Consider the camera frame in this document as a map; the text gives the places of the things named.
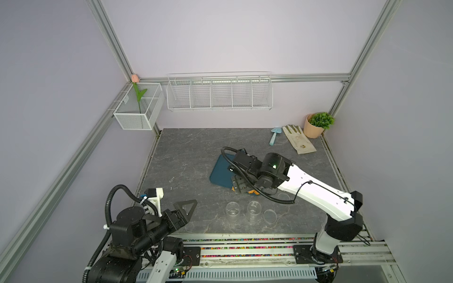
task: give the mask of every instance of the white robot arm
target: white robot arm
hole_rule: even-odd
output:
[[[225,154],[225,149],[236,152],[233,160]],[[328,262],[334,257],[340,241],[351,241],[362,230],[363,219],[357,213],[362,206],[361,193],[337,190],[308,175],[291,160],[277,153],[266,154],[263,161],[246,154],[244,149],[239,151],[224,147],[221,153],[230,163],[230,170],[236,174],[236,177],[233,177],[236,193],[256,190],[271,201],[294,203],[296,198],[283,201],[264,191],[266,188],[277,188],[300,197],[327,213],[310,253],[302,255],[307,261],[317,264]]]

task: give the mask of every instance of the blue tray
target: blue tray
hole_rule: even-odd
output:
[[[228,158],[233,160],[234,155],[227,154]],[[219,185],[222,187],[227,187],[229,189],[233,188],[233,183],[231,182],[231,177],[234,176],[234,173],[228,170],[228,166],[230,164],[225,158],[220,155],[217,159],[216,165],[212,170],[211,176],[209,176],[209,180],[214,185]]]

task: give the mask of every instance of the pink flower pot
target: pink flower pot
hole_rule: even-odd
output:
[[[307,138],[315,139],[319,137],[323,131],[324,128],[313,126],[312,124],[309,123],[311,117],[313,117],[315,113],[308,114],[307,117],[305,118],[305,124],[304,124],[304,135]]]

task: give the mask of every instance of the black cable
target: black cable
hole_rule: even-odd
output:
[[[313,184],[315,184],[315,185],[318,185],[318,186],[320,186],[321,188],[323,188],[323,189],[325,189],[325,190],[328,190],[329,192],[331,192],[331,193],[334,194],[335,196],[341,198],[341,199],[344,200],[345,202],[349,202],[349,203],[354,207],[354,211],[357,212],[357,207],[356,207],[352,202],[350,202],[350,201],[348,200],[347,197],[342,197],[342,196],[340,196],[340,195],[338,195],[338,194],[332,192],[331,190],[327,189],[326,187],[321,186],[320,184],[315,183],[315,182],[313,182],[313,181],[311,181],[311,183],[313,183]]]
[[[225,158],[225,160],[231,164],[231,166],[233,166],[234,168],[236,168],[236,170],[239,172],[239,174],[241,174],[241,176],[247,181],[247,183],[249,184],[249,186],[251,188],[253,188],[254,190],[256,190],[258,193],[260,193],[262,196],[264,196],[265,198],[267,198],[268,200],[270,201],[273,201],[273,202],[277,202],[277,203],[280,203],[280,204],[294,204],[293,201],[285,201],[285,200],[279,200],[277,198],[274,198],[274,197],[271,197],[270,195],[268,195],[267,193],[263,192],[261,189],[259,189],[258,187],[256,187],[251,181],[250,179],[247,177],[247,175],[234,163],[231,161],[231,159],[229,159],[229,157],[227,156],[227,154],[225,153],[225,149],[227,150],[230,150],[232,152],[238,152],[237,149],[234,149],[234,148],[231,148],[231,147],[227,147],[227,146],[224,146],[220,149],[220,152],[223,156],[223,158]]]
[[[143,267],[143,268],[140,269],[140,270],[143,270],[143,269],[147,268],[150,264],[155,263],[155,262],[156,262],[156,259],[157,259],[156,257],[154,257],[154,254],[153,254],[153,257],[151,257],[151,256],[148,254],[147,251],[143,254],[143,256],[144,256],[149,262],[148,262],[147,265],[145,265],[145,267]]]
[[[357,234],[357,237],[360,239],[362,243],[366,244],[367,246],[371,246],[370,242],[367,239],[365,239],[362,235]]]
[[[335,280],[335,277],[337,276],[338,270],[340,269],[340,266],[338,265],[338,260],[336,258],[334,258],[334,259],[335,259],[335,262],[337,263],[337,270],[335,271],[335,274],[333,275],[332,281]]]
[[[112,217],[110,215],[110,206],[111,206],[111,202],[112,202],[112,199],[113,199],[113,196],[114,194],[116,193],[116,191],[118,191],[119,189],[122,189],[126,195],[128,197],[130,197],[133,201],[135,202],[138,202],[140,203],[142,201],[142,199],[136,197],[129,189],[128,187],[126,187],[125,185],[116,185],[113,187],[113,189],[110,190],[110,193],[109,195],[107,196],[107,201],[106,201],[106,206],[105,206],[105,214],[106,214],[106,223],[107,223],[107,226],[110,226],[110,224],[112,224]],[[150,201],[148,200],[144,200],[142,202],[142,205],[147,205],[149,207],[151,207],[151,209],[154,211],[154,215],[158,215],[158,211],[157,211],[157,208],[154,204],[152,204]]]
[[[271,201],[274,201],[274,202],[277,202],[277,203],[280,203],[280,204],[294,204],[296,202],[296,198],[297,198],[297,194],[299,193],[300,189],[302,188],[303,185],[305,185],[306,183],[309,183],[309,184],[315,184],[315,185],[318,185],[320,186],[321,188],[331,192],[332,194],[336,195],[337,197],[341,198],[342,200],[344,200],[345,202],[349,202],[353,207],[354,207],[354,211],[357,212],[357,207],[348,200],[347,197],[342,197],[340,195],[338,195],[337,193],[335,192],[332,192],[331,190],[327,189],[326,187],[318,184],[318,183],[315,183],[313,181],[307,181],[305,183],[303,183],[302,185],[300,185],[299,189],[297,190],[296,192],[296,195],[294,196],[294,199],[291,200],[291,201],[285,201],[285,200],[280,200],[280,199],[277,199],[277,198],[273,198],[271,197],[270,194],[266,193],[266,192],[263,192],[261,189],[257,188],[252,182],[251,180],[248,178],[248,176],[233,162],[231,161],[231,159],[229,159],[229,157],[226,155],[225,153],[225,149],[227,150],[230,150],[232,152],[239,152],[237,149],[234,149],[234,148],[231,148],[231,147],[227,147],[227,146],[224,146],[220,149],[220,152],[222,153],[222,156],[225,158],[225,160],[231,164],[231,166],[233,166],[234,168],[236,168],[236,170],[241,174],[241,176],[247,181],[247,183],[250,185],[251,188],[254,188],[257,192],[259,192],[261,195],[263,195],[265,198],[271,200]]]
[[[99,256],[99,254],[101,253],[102,249],[104,248],[104,246],[107,244],[107,241],[109,240],[110,238],[110,231],[107,230],[104,238],[102,239],[101,243],[99,244],[99,246],[97,246],[97,249],[96,251],[93,253],[93,256],[91,257],[90,261],[88,262],[88,265],[87,267],[92,267],[94,262],[96,261],[97,257]],[[83,271],[83,277],[82,277],[82,283],[87,283],[88,282],[88,273],[90,272],[89,269],[85,269]]]
[[[171,273],[170,276],[169,276],[169,279],[176,279],[176,278],[179,278],[181,277],[181,275],[179,273]]]

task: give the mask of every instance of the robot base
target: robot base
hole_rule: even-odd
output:
[[[313,252],[311,245],[294,245],[293,251],[297,264],[318,264],[312,259]],[[318,259],[322,260],[325,264],[343,263],[343,257],[341,256],[338,247],[335,247],[333,254],[331,254],[330,256],[318,254]]]

